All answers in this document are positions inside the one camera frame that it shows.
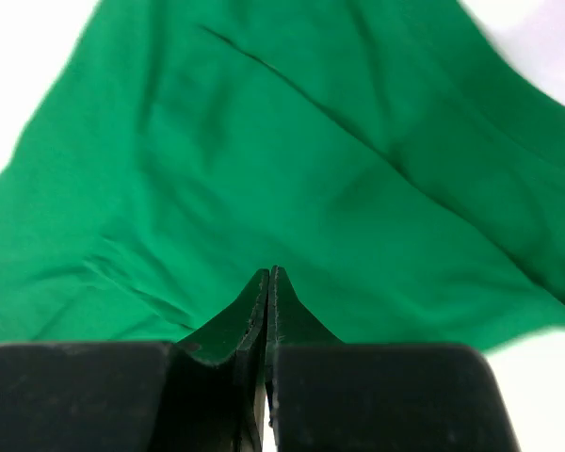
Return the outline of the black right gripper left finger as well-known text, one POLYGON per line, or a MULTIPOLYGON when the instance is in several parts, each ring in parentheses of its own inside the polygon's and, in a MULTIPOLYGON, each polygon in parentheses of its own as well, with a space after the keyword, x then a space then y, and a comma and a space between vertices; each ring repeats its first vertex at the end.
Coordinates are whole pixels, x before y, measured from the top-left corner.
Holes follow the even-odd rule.
POLYGON ((177 342, 0 344, 0 451, 258 451, 269 273, 177 342))

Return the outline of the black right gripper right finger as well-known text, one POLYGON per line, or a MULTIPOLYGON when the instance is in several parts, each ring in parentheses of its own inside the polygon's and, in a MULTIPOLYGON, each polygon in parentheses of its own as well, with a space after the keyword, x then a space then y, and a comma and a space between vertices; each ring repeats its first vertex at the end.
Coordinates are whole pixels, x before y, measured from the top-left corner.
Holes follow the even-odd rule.
POLYGON ((471 347, 342 342, 286 271, 267 294, 266 392, 281 451, 515 451, 494 374, 471 347))

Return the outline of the green t shirt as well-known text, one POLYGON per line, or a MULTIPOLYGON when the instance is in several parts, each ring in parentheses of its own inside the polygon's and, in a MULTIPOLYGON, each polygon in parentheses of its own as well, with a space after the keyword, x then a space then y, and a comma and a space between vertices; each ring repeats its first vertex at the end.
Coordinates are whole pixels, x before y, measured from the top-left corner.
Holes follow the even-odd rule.
POLYGON ((283 266, 350 343, 565 327, 565 106, 455 1, 104 1, 0 174, 0 342, 171 340, 283 266))

